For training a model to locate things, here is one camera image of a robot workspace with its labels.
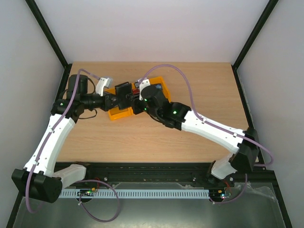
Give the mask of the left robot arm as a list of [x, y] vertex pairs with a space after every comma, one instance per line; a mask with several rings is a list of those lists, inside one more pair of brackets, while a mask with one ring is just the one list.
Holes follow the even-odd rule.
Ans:
[[55, 202], [61, 191], [85, 178], [86, 166], [71, 164], [60, 171], [54, 171], [62, 146], [85, 110], [98, 108], [108, 111], [113, 107], [113, 95], [105, 92], [112, 82], [111, 78], [98, 78], [93, 91], [88, 92], [92, 79], [86, 75], [72, 75], [68, 87], [53, 104], [47, 129], [30, 160], [23, 169], [15, 169], [12, 180], [24, 195], [26, 202], [36, 199]]

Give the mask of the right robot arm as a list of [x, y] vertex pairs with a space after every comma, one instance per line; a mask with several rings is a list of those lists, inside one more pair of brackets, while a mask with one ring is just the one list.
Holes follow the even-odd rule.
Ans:
[[227, 176], [240, 171], [253, 171], [259, 153], [254, 144], [257, 132], [232, 128], [196, 113], [191, 107], [170, 102], [163, 91], [148, 81], [136, 83], [143, 111], [168, 128], [190, 132], [209, 139], [229, 151], [229, 155], [212, 162], [207, 174], [208, 183], [218, 186]]

